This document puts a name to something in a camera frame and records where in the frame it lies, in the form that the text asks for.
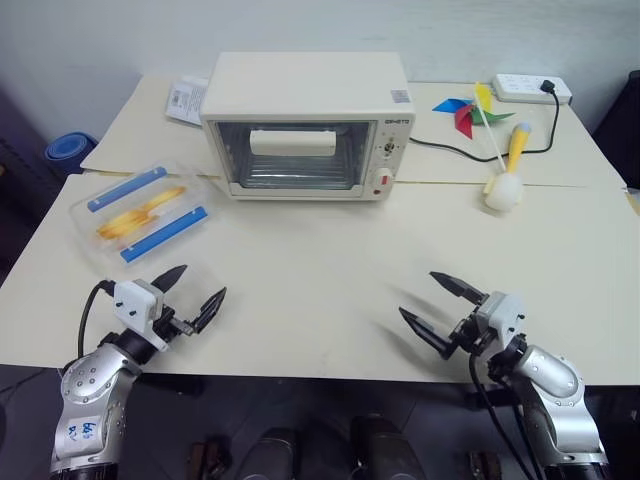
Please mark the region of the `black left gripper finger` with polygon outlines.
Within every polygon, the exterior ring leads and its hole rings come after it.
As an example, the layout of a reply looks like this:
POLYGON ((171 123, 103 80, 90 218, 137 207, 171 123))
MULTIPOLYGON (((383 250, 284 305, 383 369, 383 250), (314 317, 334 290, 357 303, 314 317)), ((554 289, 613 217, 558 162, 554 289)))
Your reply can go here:
POLYGON ((224 298, 227 293, 227 288, 223 287, 221 290, 213 294, 201 307, 199 314, 191 322, 191 327, 195 334, 200 334, 208 324, 217 315, 224 298))
POLYGON ((178 265, 165 271, 151 282, 151 292, 154 295, 166 294, 187 270, 186 264, 178 265))

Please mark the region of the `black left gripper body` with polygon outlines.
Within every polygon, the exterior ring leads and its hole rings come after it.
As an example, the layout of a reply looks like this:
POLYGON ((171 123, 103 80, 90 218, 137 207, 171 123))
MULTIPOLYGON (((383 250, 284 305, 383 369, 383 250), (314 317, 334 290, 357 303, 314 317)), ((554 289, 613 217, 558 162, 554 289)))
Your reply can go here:
POLYGON ((170 344, 178 336, 191 336, 195 333, 193 325, 179 320, 175 316, 175 310, 167 305, 162 307, 159 318, 153 321, 152 330, 166 344, 170 344))

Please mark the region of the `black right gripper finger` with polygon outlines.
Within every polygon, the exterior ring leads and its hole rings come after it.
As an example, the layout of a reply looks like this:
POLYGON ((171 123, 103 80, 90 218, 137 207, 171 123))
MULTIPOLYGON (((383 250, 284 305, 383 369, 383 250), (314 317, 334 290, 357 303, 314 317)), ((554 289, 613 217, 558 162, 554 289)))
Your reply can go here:
POLYGON ((444 289, 456 297, 464 298, 474 305, 481 305, 486 294, 466 281, 443 272, 430 271, 429 275, 444 289))
POLYGON ((399 313, 410 329, 424 342, 431 346, 442 359, 449 359, 453 354, 453 343, 439 334, 418 315, 399 308, 399 313))

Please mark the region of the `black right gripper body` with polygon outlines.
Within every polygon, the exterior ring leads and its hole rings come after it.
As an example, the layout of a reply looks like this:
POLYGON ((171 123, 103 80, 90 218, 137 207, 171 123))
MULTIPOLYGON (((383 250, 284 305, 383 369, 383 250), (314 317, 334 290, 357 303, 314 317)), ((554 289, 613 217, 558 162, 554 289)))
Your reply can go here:
POLYGON ((457 349, 476 356, 485 352, 494 341, 494 333, 483 321, 484 318, 476 311, 462 319, 448 335, 446 358, 450 358, 457 349))

